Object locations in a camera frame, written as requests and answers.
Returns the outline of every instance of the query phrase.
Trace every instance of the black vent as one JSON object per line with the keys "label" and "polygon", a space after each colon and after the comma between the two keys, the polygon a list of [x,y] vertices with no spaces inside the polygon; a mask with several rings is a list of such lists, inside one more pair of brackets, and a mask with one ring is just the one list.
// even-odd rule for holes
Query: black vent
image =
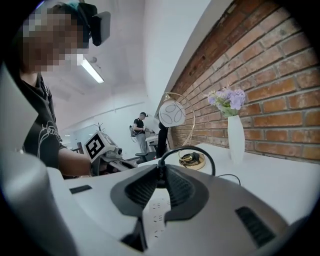
{"label": "black vent", "polygon": [[194,188],[190,181],[173,171],[166,173],[166,183],[166,189],[170,195],[171,209],[186,202],[194,193]]}
{"label": "black vent", "polygon": [[276,237],[250,208],[241,207],[235,212],[258,247],[264,246]]}
{"label": "black vent", "polygon": [[155,173],[150,171],[125,188],[126,196],[144,209],[157,187]]}

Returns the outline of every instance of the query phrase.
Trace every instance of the flower bouquet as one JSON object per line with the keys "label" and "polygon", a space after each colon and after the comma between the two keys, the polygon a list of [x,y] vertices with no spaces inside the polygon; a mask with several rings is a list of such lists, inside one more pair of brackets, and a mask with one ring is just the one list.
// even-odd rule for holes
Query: flower bouquet
{"label": "flower bouquet", "polygon": [[207,97],[209,103],[217,106],[226,118],[236,116],[246,100],[243,90],[231,90],[228,87],[221,91],[211,91]]}
{"label": "flower bouquet", "polygon": [[245,132],[238,111],[244,105],[246,94],[241,89],[229,87],[221,91],[212,91],[207,95],[211,105],[217,106],[223,116],[228,118],[228,142],[231,160],[240,164],[245,153]]}

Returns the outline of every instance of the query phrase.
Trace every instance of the white table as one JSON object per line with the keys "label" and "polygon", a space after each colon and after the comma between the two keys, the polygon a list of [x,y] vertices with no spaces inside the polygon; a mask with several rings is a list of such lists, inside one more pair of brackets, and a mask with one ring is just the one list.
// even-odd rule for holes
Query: white table
{"label": "white table", "polygon": [[[197,147],[207,151],[215,163],[215,175],[234,174],[241,185],[274,208],[289,223],[308,215],[320,192],[320,165],[307,162],[285,160],[275,157],[244,153],[243,162],[234,165],[229,149],[205,143]],[[158,159],[139,164],[157,164]],[[178,153],[165,160],[167,164],[179,165]],[[200,172],[211,174],[211,165],[206,157],[205,166]],[[223,178],[238,182],[235,177]],[[156,189],[151,200],[168,197],[168,192]]]}

